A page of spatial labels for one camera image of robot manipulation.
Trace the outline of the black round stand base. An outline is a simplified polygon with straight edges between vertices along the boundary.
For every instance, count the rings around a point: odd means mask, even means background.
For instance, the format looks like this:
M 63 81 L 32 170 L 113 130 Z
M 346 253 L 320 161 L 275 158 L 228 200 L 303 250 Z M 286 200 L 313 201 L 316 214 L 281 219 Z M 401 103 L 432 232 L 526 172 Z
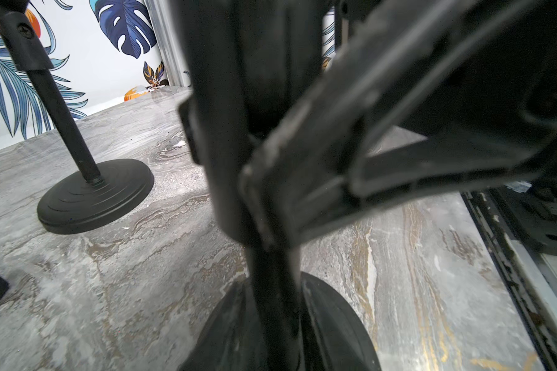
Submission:
M 303 284 L 301 370 L 379 370 L 371 337 L 354 309 L 308 273 Z M 235 281 L 218 303 L 181 370 L 269 370 L 270 358 L 249 279 Z

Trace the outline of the black stand pole with clip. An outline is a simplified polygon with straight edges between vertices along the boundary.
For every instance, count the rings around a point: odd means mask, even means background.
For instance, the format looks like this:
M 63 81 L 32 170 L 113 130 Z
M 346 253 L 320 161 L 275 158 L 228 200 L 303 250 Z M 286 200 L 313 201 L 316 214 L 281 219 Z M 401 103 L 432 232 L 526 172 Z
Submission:
M 17 69 L 29 77 L 80 174 L 87 183 L 98 184 L 101 173 L 52 77 L 54 66 L 26 16 L 28 4 L 0 1 L 1 38 Z

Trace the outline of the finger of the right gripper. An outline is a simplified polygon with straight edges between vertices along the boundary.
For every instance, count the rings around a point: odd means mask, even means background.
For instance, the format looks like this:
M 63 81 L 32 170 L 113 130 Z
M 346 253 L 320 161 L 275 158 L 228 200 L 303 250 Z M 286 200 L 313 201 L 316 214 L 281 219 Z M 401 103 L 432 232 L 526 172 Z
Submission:
M 266 248 L 514 181 L 557 185 L 557 1 L 382 2 L 241 173 Z

